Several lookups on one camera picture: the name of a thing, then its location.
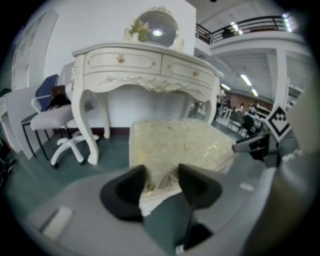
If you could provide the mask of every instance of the white pillar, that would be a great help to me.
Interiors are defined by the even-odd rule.
[[[277,59],[277,80],[275,88],[275,97],[273,102],[273,108],[277,105],[281,107],[285,106],[286,91],[287,91],[287,58],[286,51],[283,48],[276,49],[276,59]]]

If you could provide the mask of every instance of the round mirror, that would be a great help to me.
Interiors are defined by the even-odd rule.
[[[143,24],[149,24],[146,42],[165,47],[174,44],[178,36],[178,25],[167,13],[158,10],[151,10],[143,13],[138,19]]]

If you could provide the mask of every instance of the chair base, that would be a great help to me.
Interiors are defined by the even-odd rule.
[[[82,154],[80,153],[78,147],[77,147],[77,143],[82,142],[85,140],[85,138],[82,135],[77,135],[78,132],[74,133],[72,135],[71,139],[68,138],[61,138],[57,141],[57,145],[59,146],[58,149],[54,152],[53,156],[51,157],[51,166],[53,169],[57,169],[58,168],[58,164],[57,164],[57,160],[58,157],[60,156],[60,154],[62,152],[64,152],[65,150],[67,150],[68,148],[71,148],[74,156],[76,158],[76,160],[78,161],[78,163],[80,163],[80,165],[82,166],[85,163],[85,159],[82,156]],[[98,135],[93,135],[95,140],[99,139]]]

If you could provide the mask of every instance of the chair armrest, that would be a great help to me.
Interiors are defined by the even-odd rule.
[[[45,95],[45,96],[40,96],[40,97],[35,97],[31,100],[31,106],[33,107],[33,109],[39,114],[41,113],[41,106],[39,103],[39,99],[44,99],[47,97],[51,97],[51,95]]]

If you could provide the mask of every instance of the table drawer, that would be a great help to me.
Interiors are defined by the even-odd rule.
[[[208,68],[165,54],[162,59],[161,75],[189,81],[209,89],[214,87],[216,77]]]
[[[100,48],[85,56],[84,74],[102,71],[126,71],[160,74],[162,54],[128,48]]]

